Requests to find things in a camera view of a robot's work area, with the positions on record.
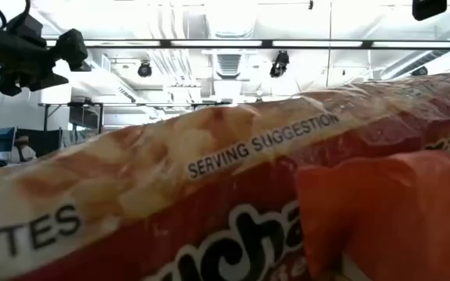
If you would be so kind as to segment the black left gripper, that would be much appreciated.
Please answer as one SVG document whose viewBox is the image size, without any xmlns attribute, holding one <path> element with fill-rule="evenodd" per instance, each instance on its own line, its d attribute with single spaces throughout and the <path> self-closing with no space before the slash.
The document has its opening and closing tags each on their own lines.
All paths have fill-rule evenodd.
<svg viewBox="0 0 450 281">
<path fill-rule="evenodd" d="M 22 73 L 45 75 L 32 78 L 27 88 L 39 91 L 48 87 L 68 84 L 64 76 L 51 73 L 59 60 L 67 62 L 72 69 L 81 66 L 88 57 L 82 33 L 71 29 L 59 36 L 51 47 L 41 37 L 21 37 L 0 29 L 0 92 L 16 96 L 22 89 Z"/>
</svg>

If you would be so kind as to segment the red Maruchan noodle pack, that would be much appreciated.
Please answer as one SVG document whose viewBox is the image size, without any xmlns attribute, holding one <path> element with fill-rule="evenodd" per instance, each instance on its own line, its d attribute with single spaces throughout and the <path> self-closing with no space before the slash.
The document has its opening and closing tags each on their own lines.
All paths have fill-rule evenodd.
<svg viewBox="0 0 450 281">
<path fill-rule="evenodd" d="M 299 170 L 450 150 L 450 73 L 207 107 L 0 168 L 0 281 L 300 281 Z"/>
</svg>

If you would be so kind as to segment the orange Maruchan noodle pack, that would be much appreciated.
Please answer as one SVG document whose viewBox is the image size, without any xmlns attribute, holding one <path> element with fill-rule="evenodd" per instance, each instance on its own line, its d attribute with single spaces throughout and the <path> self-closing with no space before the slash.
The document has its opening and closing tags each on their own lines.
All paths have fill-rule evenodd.
<svg viewBox="0 0 450 281">
<path fill-rule="evenodd" d="M 354 158 L 298 171 L 312 277 L 450 281 L 450 153 Z"/>
</svg>

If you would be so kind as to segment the blue monitor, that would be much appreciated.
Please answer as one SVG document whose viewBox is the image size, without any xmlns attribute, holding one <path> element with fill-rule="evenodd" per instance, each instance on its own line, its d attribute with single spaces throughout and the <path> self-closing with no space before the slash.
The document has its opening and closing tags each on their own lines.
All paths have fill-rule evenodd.
<svg viewBox="0 0 450 281">
<path fill-rule="evenodd" d="M 15 136 L 15 127 L 0 128 L 0 153 L 10 152 L 13 149 Z"/>
</svg>

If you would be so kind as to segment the black partition panel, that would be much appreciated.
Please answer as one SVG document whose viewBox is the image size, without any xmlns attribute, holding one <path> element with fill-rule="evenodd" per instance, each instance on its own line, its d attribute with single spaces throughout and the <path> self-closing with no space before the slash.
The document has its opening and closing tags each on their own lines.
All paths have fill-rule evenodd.
<svg viewBox="0 0 450 281">
<path fill-rule="evenodd" d="M 62 131 L 61 130 L 28 130 L 18 128 L 16 136 L 29 137 L 29 146 L 36 152 L 37 157 L 41 157 L 53 151 L 56 151 L 61 146 Z"/>
</svg>

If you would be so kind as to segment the black hanging box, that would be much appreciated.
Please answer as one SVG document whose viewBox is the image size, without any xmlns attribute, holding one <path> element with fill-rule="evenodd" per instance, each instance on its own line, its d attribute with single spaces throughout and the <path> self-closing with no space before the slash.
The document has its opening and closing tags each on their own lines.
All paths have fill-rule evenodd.
<svg viewBox="0 0 450 281">
<path fill-rule="evenodd" d="M 98 128 L 98 113 L 88 107 L 71 107 L 69 122 L 88 129 Z"/>
</svg>

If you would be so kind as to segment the black ceiling light track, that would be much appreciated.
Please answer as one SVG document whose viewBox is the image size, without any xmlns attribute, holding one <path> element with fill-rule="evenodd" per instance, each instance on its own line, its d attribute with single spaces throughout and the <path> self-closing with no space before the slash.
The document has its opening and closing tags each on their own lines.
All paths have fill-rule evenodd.
<svg viewBox="0 0 450 281">
<path fill-rule="evenodd" d="M 271 40 L 271 39 L 151 39 L 129 40 L 85 39 L 86 48 L 163 48 L 163 49 L 331 49 L 331 50 L 446 50 L 450 51 L 450 41 L 354 41 L 354 40 Z"/>
</svg>

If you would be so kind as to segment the ceiling air vent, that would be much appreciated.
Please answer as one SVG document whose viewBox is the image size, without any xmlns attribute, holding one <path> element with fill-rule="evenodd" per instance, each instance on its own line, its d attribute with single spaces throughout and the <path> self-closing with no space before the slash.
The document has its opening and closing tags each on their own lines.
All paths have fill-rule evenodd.
<svg viewBox="0 0 450 281">
<path fill-rule="evenodd" d="M 241 55 L 218 54 L 216 56 L 218 69 L 216 74 L 223 80 L 235 80 L 240 76 Z"/>
</svg>

